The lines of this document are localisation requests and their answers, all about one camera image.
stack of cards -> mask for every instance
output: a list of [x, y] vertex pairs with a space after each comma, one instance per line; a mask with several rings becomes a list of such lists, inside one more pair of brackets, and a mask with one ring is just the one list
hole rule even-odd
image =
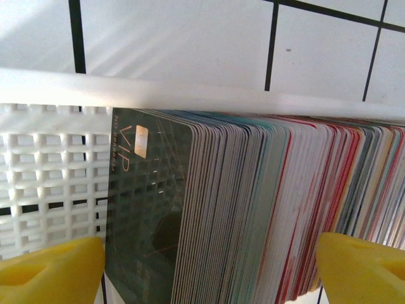
[[405, 129], [114, 109], [108, 277], [127, 303], [284, 303], [320, 233], [401, 247]]

white plastic grid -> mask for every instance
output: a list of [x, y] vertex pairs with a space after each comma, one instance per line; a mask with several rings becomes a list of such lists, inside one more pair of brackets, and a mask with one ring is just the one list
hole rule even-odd
[[111, 108], [0, 104], [0, 260], [105, 238]]

black grout line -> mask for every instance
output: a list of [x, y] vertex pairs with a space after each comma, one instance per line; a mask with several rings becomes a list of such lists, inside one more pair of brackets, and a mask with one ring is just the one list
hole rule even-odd
[[332, 17], [336, 17], [339, 19], [343, 19], [343, 20], [358, 22], [358, 23], [362, 23], [365, 25], [371, 25], [373, 27], [381, 27], [382, 29], [393, 30], [396, 32], [405, 33], [405, 27], [402, 27], [400, 25], [385, 23], [380, 20], [374, 20], [374, 19], [370, 19], [370, 18], [358, 16], [358, 15], [353, 15], [350, 13], [345, 13], [343, 11], [337, 11], [336, 9], [332, 9], [332, 8], [324, 8], [322, 6], [304, 3], [304, 2], [298, 1], [298, 0], [264, 0], [264, 1], [273, 2], [273, 3], [277, 1], [279, 4], [289, 6], [291, 8], [298, 8], [298, 9], [304, 10], [304, 11], [311, 11], [313, 13], [319, 13], [322, 15], [332, 16]]
[[321, 289], [319, 289], [319, 296], [318, 296], [318, 301], [316, 302], [316, 304], [321, 303], [322, 291], [323, 291], [323, 286], [321, 286]]
[[72, 30], [73, 55], [75, 58], [75, 71], [76, 73], [86, 74], [80, 0], [69, 0], [69, 12], [70, 28]]
[[101, 277], [101, 290], [103, 291], [104, 304], [107, 304], [106, 279], [105, 279], [104, 273], [103, 273], [103, 276]]
[[[384, 16], [385, 16], [385, 11], [387, 10], [387, 5], [388, 5], [388, 0], [384, 0], [384, 5], [382, 7], [381, 19], [380, 19], [381, 23], [383, 23], [383, 21], [384, 21]], [[371, 74], [373, 73], [374, 60], [375, 60], [375, 56], [377, 54], [378, 42], [380, 41], [380, 34], [381, 34], [381, 27], [378, 28], [377, 36], [375, 37], [374, 49], [373, 49], [373, 54], [371, 56], [370, 67], [368, 69], [366, 86], [364, 87], [363, 101], [366, 101], [366, 98], [367, 98], [368, 86], [370, 85]]]
[[275, 0], [273, 3], [273, 17], [271, 19], [270, 43], [268, 46], [265, 91], [270, 91], [271, 70], [273, 69], [274, 47], [276, 42], [277, 19], [278, 19], [278, 1]]

white plastic bar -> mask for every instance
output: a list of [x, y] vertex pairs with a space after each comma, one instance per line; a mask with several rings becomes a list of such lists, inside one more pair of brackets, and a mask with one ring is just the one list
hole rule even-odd
[[230, 87], [0, 68], [0, 103], [234, 111], [405, 121], [405, 108]]

white plastic mesh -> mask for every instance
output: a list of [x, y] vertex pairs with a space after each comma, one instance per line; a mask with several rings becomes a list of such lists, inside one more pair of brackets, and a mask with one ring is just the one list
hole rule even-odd
[[0, 104], [0, 260], [105, 238], [111, 111]]

